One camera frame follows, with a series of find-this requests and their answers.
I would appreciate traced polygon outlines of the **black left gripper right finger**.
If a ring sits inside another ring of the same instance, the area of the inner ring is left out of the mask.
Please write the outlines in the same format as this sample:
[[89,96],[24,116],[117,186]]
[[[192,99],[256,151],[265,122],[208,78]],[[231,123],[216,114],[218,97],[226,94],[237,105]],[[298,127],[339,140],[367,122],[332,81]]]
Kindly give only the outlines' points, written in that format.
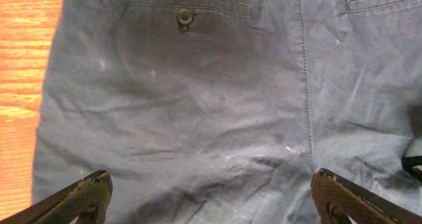
[[328,169],[319,169],[313,175],[311,193],[322,224],[421,224],[420,215]]

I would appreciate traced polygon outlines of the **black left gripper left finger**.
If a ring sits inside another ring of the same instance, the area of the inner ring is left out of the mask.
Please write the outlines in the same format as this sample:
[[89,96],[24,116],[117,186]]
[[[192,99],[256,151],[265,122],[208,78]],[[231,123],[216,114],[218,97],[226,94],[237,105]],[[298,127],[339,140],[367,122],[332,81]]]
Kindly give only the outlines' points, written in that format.
[[112,192],[110,174],[99,170],[1,224],[104,224]]

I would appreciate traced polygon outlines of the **navy blue shorts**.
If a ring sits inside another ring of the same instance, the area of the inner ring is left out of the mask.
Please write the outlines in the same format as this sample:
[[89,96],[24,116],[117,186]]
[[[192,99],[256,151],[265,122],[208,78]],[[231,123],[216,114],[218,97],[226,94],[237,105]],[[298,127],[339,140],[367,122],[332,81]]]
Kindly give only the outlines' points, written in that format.
[[421,213],[421,0],[64,0],[32,199],[99,169],[108,223],[318,223],[327,168]]

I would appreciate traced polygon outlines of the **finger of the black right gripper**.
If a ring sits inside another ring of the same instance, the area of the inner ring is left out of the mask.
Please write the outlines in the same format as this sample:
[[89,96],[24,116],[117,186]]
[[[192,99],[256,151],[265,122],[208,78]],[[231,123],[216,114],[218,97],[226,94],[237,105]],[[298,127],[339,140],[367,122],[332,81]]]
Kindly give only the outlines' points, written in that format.
[[412,177],[421,181],[421,138],[413,139],[402,156],[402,167]]

